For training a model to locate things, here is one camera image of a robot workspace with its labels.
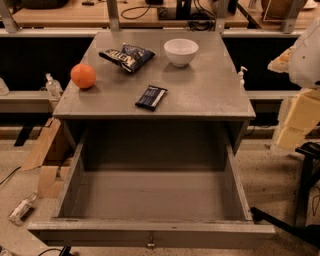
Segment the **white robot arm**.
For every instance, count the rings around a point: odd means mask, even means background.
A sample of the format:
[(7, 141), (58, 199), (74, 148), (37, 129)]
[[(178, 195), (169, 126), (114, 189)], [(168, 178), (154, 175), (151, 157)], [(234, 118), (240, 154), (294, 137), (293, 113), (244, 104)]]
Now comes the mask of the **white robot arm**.
[(299, 36), (289, 57), (290, 81), (301, 88), (320, 88), (320, 18)]

